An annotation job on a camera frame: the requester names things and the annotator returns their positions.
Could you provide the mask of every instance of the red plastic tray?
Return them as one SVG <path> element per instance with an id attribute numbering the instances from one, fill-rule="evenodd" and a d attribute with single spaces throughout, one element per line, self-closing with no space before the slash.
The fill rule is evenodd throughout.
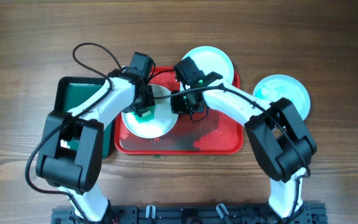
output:
<path id="1" fill-rule="evenodd" d="M 155 72 L 172 69 L 157 67 Z M 179 90 L 180 82 L 175 81 L 175 72 L 166 72 L 155 77 L 151 84 L 162 85 L 169 90 Z M 234 72 L 233 85 L 240 87 L 240 79 Z M 204 114 L 195 114 L 194 119 Z M 244 143 L 243 127 L 225 114 L 209 110 L 209 116 L 197 123 L 188 115 L 179 115 L 175 126 L 163 136 L 144 139 L 132 134 L 122 121 L 116 118 L 114 134 L 116 148 L 125 154 L 233 154 Z"/>

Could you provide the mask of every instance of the dark green box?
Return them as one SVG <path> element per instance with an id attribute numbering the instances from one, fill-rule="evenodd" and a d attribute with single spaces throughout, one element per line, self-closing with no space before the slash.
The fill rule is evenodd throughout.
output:
<path id="1" fill-rule="evenodd" d="M 96 93 L 104 84 L 103 78 L 86 77 L 63 77 L 60 79 L 56 100 L 55 110 L 67 112 L 68 110 L 84 103 L 89 97 Z M 114 127 L 116 120 L 107 126 L 103 134 L 103 159 L 107 158 L 114 146 Z M 78 148 L 78 141 L 72 140 L 68 143 L 70 149 Z"/>

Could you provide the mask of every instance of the green object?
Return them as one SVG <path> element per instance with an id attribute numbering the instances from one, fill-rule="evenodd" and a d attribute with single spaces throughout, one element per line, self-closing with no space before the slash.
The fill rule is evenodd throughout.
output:
<path id="1" fill-rule="evenodd" d="M 132 114 L 135 116 L 135 119 L 137 122 L 143 123 L 143 122 L 150 121 L 150 120 L 154 119 L 154 110 L 155 110 L 155 105 L 149 107 L 147 112 L 143 113 L 142 117 L 137 116 L 135 114 L 135 112 L 132 112 Z"/>
<path id="2" fill-rule="evenodd" d="M 63 101 L 63 111 L 67 112 L 68 110 L 84 103 L 89 97 L 94 95 L 102 85 L 95 84 L 82 84 L 82 83 L 70 83 L 68 84 L 64 101 Z M 109 124 L 104 130 L 103 134 L 103 159 L 107 158 L 109 155 L 109 146 L 110 146 L 110 137 L 111 137 L 111 128 L 112 125 Z M 71 140 L 68 142 L 70 149 L 78 149 L 78 140 Z"/>

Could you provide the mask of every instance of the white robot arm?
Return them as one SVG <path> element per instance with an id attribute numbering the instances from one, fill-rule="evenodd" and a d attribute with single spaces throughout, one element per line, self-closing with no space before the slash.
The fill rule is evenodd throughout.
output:
<path id="1" fill-rule="evenodd" d="M 57 187 L 60 191 L 72 194 L 83 211 L 80 213 L 76 209 L 76 214 L 79 217 L 85 215 L 86 217 L 83 218 L 91 222 L 103 223 L 107 219 L 110 206 L 96 183 L 101 166 L 100 137 L 103 129 L 120 112 L 133 110 L 138 113 L 154 103 L 151 100 L 152 96 L 143 94 L 147 93 L 148 84 L 145 74 L 148 76 L 151 70 L 148 56 L 139 54 L 136 57 L 132 58 L 131 65 L 124 72 L 117 71 L 113 77 L 110 77 L 113 88 L 107 97 L 89 113 L 80 116 L 80 121 L 76 123 L 76 126 L 68 128 L 68 131 L 65 131 L 66 134 L 59 133 L 55 139 L 51 138 L 49 142 L 52 143 L 45 144 L 39 152 L 37 175 L 45 178 L 50 185 Z M 141 61 L 140 64 L 144 66 L 134 66 L 136 61 Z M 272 191 L 269 204 L 277 215 L 285 218 L 291 214 L 294 200 L 297 198 L 296 211 L 302 205 L 302 199 L 298 197 L 300 190 L 298 195 L 295 195 L 297 185 L 295 180 L 305 173 L 305 168 L 302 168 L 296 153 L 289 145 L 290 140 L 276 139 L 273 136 L 272 129 L 275 124 L 271 121 L 272 118 L 280 120 L 292 141 L 300 149 L 301 156 L 309 164 L 311 155 L 316 152 L 316 144 L 293 104 L 286 99 L 281 99 L 276 103 L 261 100 L 233 87 L 221 76 L 219 77 L 219 74 L 210 73 L 206 76 L 198 70 L 190 58 L 182 60 L 174 67 L 174 70 L 182 83 L 195 90 L 180 96 L 186 98 L 184 107 L 193 108 L 204 103 L 209 108 L 225 113 L 244 125 L 259 165 L 271 178 Z M 206 90 L 205 88 L 214 86 L 215 89 Z M 108 91 L 108 87 L 109 83 L 106 81 L 91 98 L 71 109 L 69 111 L 71 116 L 89 107 Z M 52 112 L 45 123 L 44 136 L 65 119 L 67 119 L 67 114 Z M 60 145 L 60 140 L 71 138 L 80 140 L 80 146 L 74 156 Z M 59 167 L 66 169 L 65 174 L 57 170 Z"/>

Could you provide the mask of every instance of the white plate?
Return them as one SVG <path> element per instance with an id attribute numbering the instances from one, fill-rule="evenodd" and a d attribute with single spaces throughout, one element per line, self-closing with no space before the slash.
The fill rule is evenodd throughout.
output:
<path id="1" fill-rule="evenodd" d="M 202 46 L 189 51 L 184 57 L 190 57 L 194 60 L 197 67 L 208 75 L 216 72 L 223 76 L 229 83 L 234 79 L 234 67 L 230 58 L 216 47 Z"/>
<path id="2" fill-rule="evenodd" d="M 171 91 L 164 86 L 151 84 L 154 96 L 170 95 Z M 141 121 L 134 112 L 121 113 L 127 129 L 141 138 L 157 138 L 167 134 L 173 128 L 178 115 L 172 113 L 169 98 L 155 100 L 154 118 Z"/>
<path id="3" fill-rule="evenodd" d="M 305 120 L 310 111 L 310 96 L 306 88 L 288 75 L 271 75 L 261 80 L 254 89 L 254 96 L 276 102 L 281 97 L 289 99 Z"/>

